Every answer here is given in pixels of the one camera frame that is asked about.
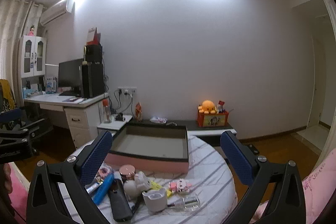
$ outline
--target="electrical outlet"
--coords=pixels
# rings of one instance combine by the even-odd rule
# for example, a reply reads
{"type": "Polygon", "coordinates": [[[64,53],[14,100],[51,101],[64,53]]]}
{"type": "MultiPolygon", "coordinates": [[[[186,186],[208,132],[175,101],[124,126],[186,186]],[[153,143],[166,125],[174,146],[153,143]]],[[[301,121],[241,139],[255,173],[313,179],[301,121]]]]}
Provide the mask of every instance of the electrical outlet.
{"type": "Polygon", "coordinates": [[[119,86],[118,90],[121,90],[122,94],[124,94],[125,96],[128,96],[128,94],[132,94],[134,96],[137,92],[137,87],[136,86],[119,86]]]}

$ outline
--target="pink fabric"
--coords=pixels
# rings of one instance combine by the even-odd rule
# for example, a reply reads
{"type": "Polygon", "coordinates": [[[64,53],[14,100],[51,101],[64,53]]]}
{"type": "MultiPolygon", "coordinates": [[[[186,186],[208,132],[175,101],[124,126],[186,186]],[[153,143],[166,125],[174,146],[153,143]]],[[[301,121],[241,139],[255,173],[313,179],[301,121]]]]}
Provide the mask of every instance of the pink fabric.
{"type": "MultiPolygon", "coordinates": [[[[24,219],[26,219],[28,193],[13,170],[10,173],[10,178],[13,187],[13,192],[9,194],[12,206],[24,219]]],[[[17,214],[15,215],[15,219],[19,224],[25,223],[17,214]]]]}
{"type": "MultiPolygon", "coordinates": [[[[336,188],[336,148],[302,181],[306,203],[306,224],[320,215],[336,188]]],[[[260,219],[267,202],[259,205],[250,223],[260,219]]]]}

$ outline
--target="doorway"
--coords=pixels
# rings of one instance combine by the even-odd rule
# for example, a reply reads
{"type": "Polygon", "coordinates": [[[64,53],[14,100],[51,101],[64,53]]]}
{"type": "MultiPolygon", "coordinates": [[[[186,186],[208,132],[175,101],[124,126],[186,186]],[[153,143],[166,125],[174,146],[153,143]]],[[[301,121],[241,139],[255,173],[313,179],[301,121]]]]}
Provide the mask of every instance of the doorway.
{"type": "Polygon", "coordinates": [[[320,154],[327,141],[336,107],[336,41],[324,0],[310,0],[295,7],[313,33],[315,81],[307,129],[301,141],[320,154]]]}

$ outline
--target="curtain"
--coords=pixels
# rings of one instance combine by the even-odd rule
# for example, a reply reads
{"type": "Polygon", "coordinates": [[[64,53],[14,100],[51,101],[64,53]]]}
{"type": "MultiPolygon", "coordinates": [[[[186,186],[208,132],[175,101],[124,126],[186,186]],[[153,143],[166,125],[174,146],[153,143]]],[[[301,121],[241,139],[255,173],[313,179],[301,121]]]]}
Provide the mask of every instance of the curtain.
{"type": "Polygon", "coordinates": [[[37,34],[42,10],[43,5],[33,1],[0,0],[0,79],[9,81],[16,99],[21,97],[18,88],[21,77],[17,74],[19,41],[31,25],[37,34]]]}

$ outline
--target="orange octopus plush toy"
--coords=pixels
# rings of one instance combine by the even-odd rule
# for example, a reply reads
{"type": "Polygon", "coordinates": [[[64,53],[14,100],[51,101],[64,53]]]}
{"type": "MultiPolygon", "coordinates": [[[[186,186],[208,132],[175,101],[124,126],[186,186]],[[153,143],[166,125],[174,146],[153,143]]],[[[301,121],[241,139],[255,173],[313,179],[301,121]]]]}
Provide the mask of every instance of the orange octopus plush toy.
{"type": "Polygon", "coordinates": [[[199,113],[204,114],[215,114],[217,113],[217,109],[215,107],[215,104],[211,102],[210,100],[205,100],[201,106],[198,107],[199,113]]]}

